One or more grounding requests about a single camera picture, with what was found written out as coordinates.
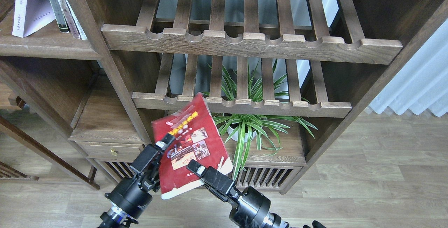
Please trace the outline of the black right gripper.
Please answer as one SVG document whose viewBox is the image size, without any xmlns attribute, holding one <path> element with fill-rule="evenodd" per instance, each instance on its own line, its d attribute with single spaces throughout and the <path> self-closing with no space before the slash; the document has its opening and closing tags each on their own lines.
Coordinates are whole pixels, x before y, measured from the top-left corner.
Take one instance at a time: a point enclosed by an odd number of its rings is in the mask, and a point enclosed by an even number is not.
<svg viewBox="0 0 448 228">
<path fill-rule="evenodd" d="M 271 201 L 253 187 L 242 192 L 235 182 L 209 166 L 206 168 L 195 160 L 186 166 L 200 178 L 204 186 L 217 198 L 228 202 L 232 209 L 229 219 L 240 228 L 288 228 L 289 223 L 270 212 Z"/>
</svg>

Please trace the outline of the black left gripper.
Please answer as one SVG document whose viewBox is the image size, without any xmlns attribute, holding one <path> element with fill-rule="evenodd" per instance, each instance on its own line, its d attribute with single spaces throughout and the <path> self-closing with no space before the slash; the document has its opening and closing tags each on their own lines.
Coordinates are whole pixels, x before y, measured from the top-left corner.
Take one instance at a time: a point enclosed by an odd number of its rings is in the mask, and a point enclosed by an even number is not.
<svg viewBox="0 0 448 228">
<path fill-rule="evenodd" d="M 158 169 L 165 150 L 176 137 L 167 133 L 156 146 L 147 146 L 132 162 L 132 178 L 124 178 L 105 197 L 112 207 L 105 213 L 105 221 L 136 221 L 152 201 L 150 191 L 160 189 Z"/>
</svg>

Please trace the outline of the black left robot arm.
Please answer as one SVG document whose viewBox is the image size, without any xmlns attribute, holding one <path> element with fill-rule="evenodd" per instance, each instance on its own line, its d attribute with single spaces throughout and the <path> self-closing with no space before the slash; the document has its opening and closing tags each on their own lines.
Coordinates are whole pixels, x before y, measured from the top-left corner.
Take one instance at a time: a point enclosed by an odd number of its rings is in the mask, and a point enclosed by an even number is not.
<svg viewBox="0 0 448 228">
<path fill-rule="evenodd" d="M 131 223 L 138 223 L 137 218 L 152 201 L 150 191 L 160 189 L 160 161 L 174 140 L 174 135 L 168 133 L 154 146 L 145 147 L 130 166 L 135 175 L 123 178 L 110 193 L 105 194 L 112 207 L 100 216 L 100 228 L 128 228 Z"/>
</svg>

